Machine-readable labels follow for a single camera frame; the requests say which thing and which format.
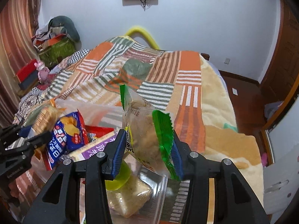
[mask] patchwork blanket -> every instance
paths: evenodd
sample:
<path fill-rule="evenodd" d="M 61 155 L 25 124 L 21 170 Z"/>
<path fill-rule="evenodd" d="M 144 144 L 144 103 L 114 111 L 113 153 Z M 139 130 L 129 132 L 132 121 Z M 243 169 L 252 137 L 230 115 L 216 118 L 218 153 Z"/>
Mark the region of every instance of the patchwork blanket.
<path fill-rule="evenodd" d="M 65 64 L 50 87 L 23 101 L 30 104 L 34 98 L 35 104 L 30 112 L 18 112 L 25 124 L 34 122 L 36 112 L 51 98 L 121 106 L 119 85 L 127 84 L 158 109 L 171 112 L 180 140 L 192 150 L 211 160 L 232 159 L 263 203 L 255 139 L 223 129 L 225 124 L 237 128 L 234 110 L 218 76 L 198 52 L 154 50 L 130 37 L 115 37 L 91 51 L 76 52 Z M 27 172 L 17 181 L 28 203 L 40 188 L 32 175 Z M 210 189 L 208 221 L 212 222 L 213 181 Z"/>

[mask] green storage box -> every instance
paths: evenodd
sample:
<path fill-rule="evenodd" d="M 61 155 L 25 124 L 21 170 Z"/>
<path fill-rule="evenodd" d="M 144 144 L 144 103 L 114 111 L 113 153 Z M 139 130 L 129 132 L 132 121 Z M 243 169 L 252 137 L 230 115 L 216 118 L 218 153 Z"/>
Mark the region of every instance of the green storage box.
<path fill-rule="evenodd" d="M 48 67 L 54 67 L 64 58 L 76 52 L 74 43 L 67 37 L 39 53 L 40 59 Z"/>

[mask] wooden door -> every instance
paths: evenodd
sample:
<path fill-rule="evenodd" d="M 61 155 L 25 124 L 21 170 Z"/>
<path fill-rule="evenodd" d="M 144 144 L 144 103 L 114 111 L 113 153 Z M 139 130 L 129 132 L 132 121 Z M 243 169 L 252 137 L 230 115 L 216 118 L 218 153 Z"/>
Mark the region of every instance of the wooden door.
<path fill-rule="evenodd" d="M 278 41 L 261 82 L 268 103 L 285 100 L 299 74 L 299 24 L 283 0 L 281 8 Z"/>

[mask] yellow foam tube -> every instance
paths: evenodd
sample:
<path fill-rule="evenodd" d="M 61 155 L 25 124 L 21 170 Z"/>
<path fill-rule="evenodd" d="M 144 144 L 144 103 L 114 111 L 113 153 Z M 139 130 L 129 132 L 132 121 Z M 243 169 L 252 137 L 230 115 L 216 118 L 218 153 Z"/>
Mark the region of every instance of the yellow foam tube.
<path fill-rule="evenodd" d="M 141 28 L 140 26 L 133 26 L 126 32 L 125 35 L 131 37 L 131 35 L 135 33 L 141 34 L 146 39 L 150 47 L 152 47 L 153 49 L 160 49 L 157 43 L 152 38 L 152 36 L 144 28 Z"/>

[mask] curtain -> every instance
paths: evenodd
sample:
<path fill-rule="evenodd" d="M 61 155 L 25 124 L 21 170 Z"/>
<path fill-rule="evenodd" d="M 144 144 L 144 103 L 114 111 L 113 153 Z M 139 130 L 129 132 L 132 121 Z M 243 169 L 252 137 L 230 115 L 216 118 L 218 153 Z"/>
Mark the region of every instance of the curtain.
<path fill-rule="evenodd" d="M 6 127 L 18 111 L 20 90 L 15 73 L 38 58 L 31 37 L 38 28 L 40 0 L 9 0 L 0 13 L 0 126 Z"/>

